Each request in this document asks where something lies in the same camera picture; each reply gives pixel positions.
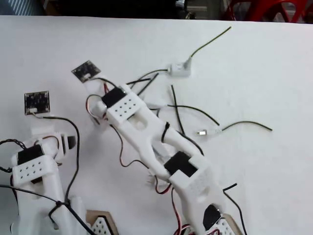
white table surface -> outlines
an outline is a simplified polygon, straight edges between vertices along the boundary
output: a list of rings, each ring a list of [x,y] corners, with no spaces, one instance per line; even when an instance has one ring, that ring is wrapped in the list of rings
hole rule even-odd
[[[33,117],[24,116],[23,95],[49,90],[51,113],[73,120],[82,136],[81,168],[71,194],[80,195],[88,209],[110,211],[122,235],[171,235],[177,222],[170,194],[157,195],[141,166],[119,165],[118,137],[95,129],[84,108],[86,87],[71,70],[91,60],[115,83],[132,81],[185,60],[230,25],[196,54],[190,78],[160,75],[149,93],[170,102],[173,83],[179,104],[207,111],[221,126],[246,119],[273,128],[242,124],[201,139],[194,132],[214,123],[197,112],[180,112],[186,133],[214,164],[221,186],[238,183],[229,194],[241,206],[250,235],[308,234],[313,228],[312,25],[1,16],[0,138],[29,138]],[[160,116],[178,126],[172,109]],[[67,123],[53,122],[75,133]],[[2,166],[9,166],[16,149],[1,146]],[[137,157],[126,143],[124,161]],[[64,189],[74,169],[72,151],[60,167]],[[0,173],[0,182],[9,183],[6,173]],[[237,209],[225,201],[226,212],[241,226]],[[0,189],[1,234],[16,216],[12,192]]]

black wire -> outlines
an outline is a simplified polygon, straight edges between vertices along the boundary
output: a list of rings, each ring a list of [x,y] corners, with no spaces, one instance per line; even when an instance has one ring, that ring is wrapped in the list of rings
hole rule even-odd
[[[15,143],[19,147],[21,147],[22,149],[26,149],[25,144],[23,142],[21,142],[21,141],[16,140],[16,139],[6,139],[6,140],[3,140],[3,141],[0,141],[0,145],[2,145],[4,143]],[[6,173],[11,173],[12,172],[12,168],[10,168],[10,167],[8,169],[5,169],[5,168],[0,166],[0,170],[3,171],[3,172],[6,172]]]
[[[227,188],[224,188],[224,189],[223,189],[223,193],[224,193],[225,196],[226,196],[232,203],[234,203],[235,206],[238,208],[239,214],[240,214],[240,219],[241,219],[241,224],[242,224],[242,226],[243,226],[245,235],[247,235],[246,228],[245,228],[245,223],[244,223],[244,218],[243,218],[243,213],[242,213],[242,211],[241,211],[239,205],[234,201],[234,199],[232,199],[232,198],[225,192],[225,191],[227,191],[227,190],[229,190],[229,189],[231,189],[231,188],[233,188],[233,187],[235,187],[235,186],[237,186],[237,183],[235,183],[235,184],[233,184],[233,185],[231,185],[231,186],[229,186],[229,187],[227,187]]]
[[[173,93],[173,99],[174,99],[174,106],[175,106],[175,111],[176,111],[176,117],[177,117],[177,121],[179,123],[179,127],[180,127],[180,131],[185,135],[185,131],[184,128],[182,126],[180,117],[179,117],[179,113],[178,113],[178,108],[177,108],[177,101],[176,101],[176,95],[175,95],[175,91],[174,91],[174,86],[171,85],[171,89],[172,89],[172,93]]]
[[[201,109],[198,109],[198,108],[195,108],[195,107],[192,107],[192,106],[187,106],[187,105],[170,105],[170,104],[168,104],[167,106],[174,107],[174,108],[176,108],[176,107],[178,107],[178,108],[188,108],[188,109],[193,109],[193,110],[199,111],[199,112],[203,113],[204,115],[206,115],[209,119],[214,121],[218,126],[220,125],[214,118],[212,118],[209,114],[207,114],[205,111],[203,111]]]
[[[26,149],[25,144],[23,142],[21,142],[21,141],[16,140],[16,139],[6,139],[6,140],[3,140],[3,141],[0,141],[0,145],[4,144],[4,143],[9,143],[9,142],[16,143],[22,149]]]
[[[156,116],[158,117],[158,115],[160,114],[161,108],[159,108],[156,112]]]
[[[156,112],[156,116],[158,117],[159,113],[160,113],[160,110],[161,109],[158,109],[157,112]],[[184,137],[186,140],[190,141],[195,147],[197,147],[197,149],[200,151],[200,153],[204,156],[204,153],[203,153],[203,150],[201,149],[201,147],[191,138],[189,138],[188,136],[186,136],[185,134],[183,134],[182,132],[179,132],[178,133]]]
[[[272,131],[272,130],[273,130],[273,129],[271,129],[271,128],[269,128],[269,127],[263,125],[263,124],[260,124],[260,123],[258,123],[258,122],[255,122],[255,121],[238,121],[238,122],[235,122],[235,123],[232,123],[232,124],[228,125],[227,127],[224,127],[224,128],[222,129],[222,131],[228,129],[228,128],[231,127],[231,126],[234,126],[234,125],[236,125],[236,124],[239,124],[239,123],[251,123],[251,124],[256,124],[256,125],[259,125],[259,126],[264,127],[265,129],[268,129],[269,131]]]
[[[64,118],[64,117],[42,117],[44,119],[57,119],[57,120],[64,120],[64,121],[67,121],[69,122],[76,130],[76,133],[77,133],[77,151],[76,151],[76,170],[75,170],[75,173],[73,175],[73,178],[72,180],[70,181],[68,187],[67,187],[67,190],[65,192],[65,199],[64,201],[67,202],[68,201],[68,193],[69,193],[69,190],[72,186],[72,184],[74,183],[74,180],[77,176],[77,173],[78,173],[78,170],[79,170],[79,149],[80,149],[80,135],[79,135],[79,130],[78,130],[78,127],[75,125],[74,122],[72,122],[71,120],[67,119],[67,118]]]
[[[10,186],[14,187],[14,185],[13,185],[13,175],[11,175],[11,177],[10,177]],[[14,189],[12,189],[12,192],[14,194],[14,197],[15,197],[15,200],[16,200],[16,204],[19,206],[18,195],[16,194],[16,191]]]
[[[107,79],[105,79],[105,78],[102,78],[102,77],[92,78],[92,79],[90,79],[89,81],[93,81],[93,80],[101,80],[101,81],[104,81],[104,82],[107,82],[107,83],[111,84],[111,85],[114,86],[114,87],[117,87],[114,83],[112,83],[111,81],[109,81],[109,80],[107,80]]]
[[[8,169],[3,168],[2,166],[0,166],[0,170],[6,172],[6,173],[12,173],[12,168],[8,167]]]
[[[140,78],[137,79],[137,81],[142,80],[145,76],[147,76],[147,75],[149,75],[149,74],[151,74],[151,73],[154,73],[154,72],[162,72],[162,71],[167,72],[168,70],[153,70],[153,71],[151,71],[151,72],[148,72],[148,73],[142,75]]]
[[[78,221],[78,223],[80,223],[80,224],[84,227],[84,229],[86,229],[86,231],[87,231],[90,235],[96,235],[96,234],[87,226],[87,224],[85,224],[85,223],[83,222],[83,220],[79,217],[79,215],[73,210],[73,208],[72,208],[70,205],[66,204],[65,207],[69,210],[69,212],[72,213],[72,215],[76,218],[76,220]]]
[[[22,188],[16,188],[16,187],[9,186],[9,185],[0,185],[0,188],[10,188],[12,190],[30,193],[30,194],[33,194],[33,195],[36,195],[36,196],[39,196],[39,197],[44,197],[44,198],[49,199],[51,201],[57,202],[56,200],[52,199],[51,197],[48,197],[48,196],[45,196],[45,195],[42,195],[42,194],[39,194],[39,193],[36,193],[36,192],[32,192],[32,191],[29,191],[29,190],[25,190],[25,189],[22,189]]]
[[[39,194],[39,193],[36,193],[36,192],[28,191],[28,190],[25,190],[25,189],[22,189],[22,188],[16,188],[16,187],[9,186],[9,185],[0,185],[0,188],[10,188],[10,189],[12,189],[12,190],[21,191],[21,192],[26,192],[26,193],[33,194],[33,195],[36,195],[36,196],[39,196],[39,197],[44,197],[44,198],[46,198],[46,199],[49,199],[49,200],[55,202],[58,207],[60,207],[61,205],[64,205],[64,206],[69,210],[69,212],[71,212],[72,215],[77,219],[77,221],[84,227],[84,229],[86,229],[86,231],[87,231],[89,234],[91,234],[91,235],[96,235],[96,234],[83,222],[83,220],[82,220],[82,219],[79,217],[79,215],[73,210],[73,208],[70,206],[69,203],[64,203],[64,202],[56,201],[56,200],[52,199],[51,197],[48,197],[48,196],[45,196],[45,195],[42,195],[42,194]]]
[[[162,137],[161,137],[161,142],[162,143],[164,143],[164,137],[165,137],[165,134],[166,134],[168,128],[170,128],[170,124],[168,122],[166,122],[164,131],[163,131],[163,134],[162,134]]]
[[[149,81],[149,80],[151,80],[151,78],[141,79],[140,81],[136,80],[136,81],[128,82],[128,83],[126,83],[126,85],[136,84],[138,82],[145,82],[145,81]]]
[[[156,77],[158,76],[158,73],[156,75],[154,75],[154,77],[147,83],[147,85],[145,85],[137,94],[137,96],[141,95],[147,88],[148,86],[150,86],[150,84],[156,79]]]
[[[197,149],[200,151],[200,153],[204,156],[204,153],[201,149],[201,147],[191,138],[189,138],[188,136],[186,136],[185,134],[183,134],[182,132],[179,132],[181,136],[183,136],[186,140],[190,141],[195,147],[197,147]]]

white plastic bracket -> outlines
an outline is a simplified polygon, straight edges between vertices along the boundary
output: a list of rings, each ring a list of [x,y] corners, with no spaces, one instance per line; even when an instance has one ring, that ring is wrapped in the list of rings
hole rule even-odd
[[[36,184],[31,182],[40,177],[42,178],[42,182]],[[13,181],[15,187],[43,194],[56,201],[64,200],[58,167],[56,162],[49,155],[43,155],[13,167]],[[45,231],[51,232],[44,234],[86,234],[84,228],[78,224],[66,207],[61,206],[52,214],[53,220],[59,227],[59,230],[55,231],[52,222],[45,220],[49,211],[55,206],[53,201],[20,191],[17,191],[17,198],[19,204],[19,220],[14,224],[16,230],[12,231],[12,234],[39,235],[41,232],[41,224],[44,222],[47,225],[45,226]],[[84,220],[86,210],[83,208],[82,203],[74,202],[73,204],[76,205],[76,210]]]
[[[156,159],[152,148],[152,141],[161,141],[165,122],[159,119],[147,105],[127,86],[122,85],[127,95],[107,110],[109,122],[125,137],[137,150],[141,160],[157,177],[168,181],[170,175],[164,166]],[[188,140],[170,127],[164,142],[183,151],[189,156],[198,154],[198,149]]]
[[[223,210],[222,189],[214,180],[211,164],[202,155],[194,155],[189,159],[197,171],[188,177],[182,171],[177,170],[170,182],[179,194],[182,211],[186,220],[194,227],[197,234],[205,234],[203,216],[206,208],[214,204]]]

white connector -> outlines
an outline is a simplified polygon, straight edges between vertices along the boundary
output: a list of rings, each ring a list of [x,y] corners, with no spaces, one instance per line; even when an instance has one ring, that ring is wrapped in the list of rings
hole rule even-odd
[[[189,77],[191,74],[191,60],[192,58],[189,57],[183,63],[171,64],[169,74],[173,77]]]
[[[216,129],[209,129],[209,130],[202,129],[202,130],[197,131],[197,136],[213,136],[221,132],[222,132],[222,129],[219,127]]]

red wire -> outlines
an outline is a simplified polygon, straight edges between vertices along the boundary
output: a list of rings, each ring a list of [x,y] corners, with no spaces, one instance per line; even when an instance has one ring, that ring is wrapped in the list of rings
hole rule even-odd
[[[157,189],[157,187],[158,187],[158,180],[157,180],[157,176],[155,176],[155,179],[156,179],[156,187],[155,187],[156,192],[157,192],[158,194],[166,194],[166,193],[170,190],[170,188],[171,188],[172,184],[169,184],[169,185],[166,187],[166,189],[165,189],[165,190],[163,190],[163,191],[161,191],[161,192],[160,192],[160,191]]]
[[[189,228],[189,227],[190,227],[190,224],[184,224],[184,225],[181,227],[181,230],[183,231],[184,229]],[[174,235],[178,235],[177,232],[178,232],[178,229],[176,229],[176,231],[174,232]]]
[[[176,207],[175,207],[175,203],[174,203],[174,188],[172,188],[172,205],[173,205],[173,209],[174,209],[174,212],[175,212],[175,215],[176,215],[176,219],[177,219],[177,223],[178,223],[178,228],[177,228],[177,235],[180,235],[181,234],[181,221],[180,221],[180,217],[179,217],[179,214],[178,214],[178,211],[176,210]]]
[[[109,88],[108,88],[107,83],[103,84],[103,88],[104,88],[104,93],[107,94],[109,92]]]
[[[215,235],[215,233],[217,232],[217,235],[220,235],[220,230],[219,229],[215,229],[212,232],[210,232],[208,235]]]

